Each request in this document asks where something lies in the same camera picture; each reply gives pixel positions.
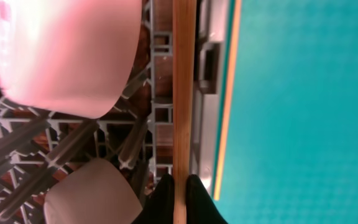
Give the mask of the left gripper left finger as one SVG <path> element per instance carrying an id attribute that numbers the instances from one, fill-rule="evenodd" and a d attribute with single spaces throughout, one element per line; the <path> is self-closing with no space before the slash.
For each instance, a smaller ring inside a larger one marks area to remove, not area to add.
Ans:
<path id="1" fill-rule="evenodd" d="M 132 224 L 172 224 L 174 202 L 174 179 L 165 174 Z"/>

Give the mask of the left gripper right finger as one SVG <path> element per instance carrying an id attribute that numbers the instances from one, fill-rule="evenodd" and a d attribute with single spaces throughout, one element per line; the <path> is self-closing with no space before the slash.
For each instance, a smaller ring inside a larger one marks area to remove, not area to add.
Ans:
<path id="1" fill-rule="evenodd" d="M 200 178 L 192 174 L 186 181 L 187 224 L 227 224 L 218 212 Z"/>

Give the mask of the pale green bowl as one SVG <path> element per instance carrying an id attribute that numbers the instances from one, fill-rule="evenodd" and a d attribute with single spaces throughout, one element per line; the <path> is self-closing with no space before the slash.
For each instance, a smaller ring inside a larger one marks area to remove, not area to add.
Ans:
<path id="1" fill-rule="evenodd" d="M 48 224 L 132 223 L 142 205 L 119 170 L 104 159 L 93 159 L 46 194 Z"/>

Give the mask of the small pink bowl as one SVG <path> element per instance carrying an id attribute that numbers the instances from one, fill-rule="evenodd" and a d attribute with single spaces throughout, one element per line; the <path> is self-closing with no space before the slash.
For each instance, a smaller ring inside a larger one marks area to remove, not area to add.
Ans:
<path id="1" fill-rule="evenodd" d="M 0 1 L 0 89 L 19 105 L 100 118 L 129 79 L 140 0 Z"/>

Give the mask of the wooden chopstick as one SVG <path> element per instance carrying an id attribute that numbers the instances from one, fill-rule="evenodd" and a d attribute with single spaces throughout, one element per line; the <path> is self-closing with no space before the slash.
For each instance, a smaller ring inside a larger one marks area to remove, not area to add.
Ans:
<path id="1" fill-rule="evenodd" d="M 228 2 L 226 38 L 222 69 L 221 112 L 219 118 L 219 141 L 217 143 L 216 169 L 213 187 L 213 199 L 218 201 L 221 196 L 227 137 L 231 114 L 232 94 L 236 71 L 236 59 L 241 24 L 242 0 Z"/>
<path id="2" fill-rule="evenodd" d="M 190 170 L 196 1 L 173 1 L 173 223 L 186 223 L 186 180 Z"/>

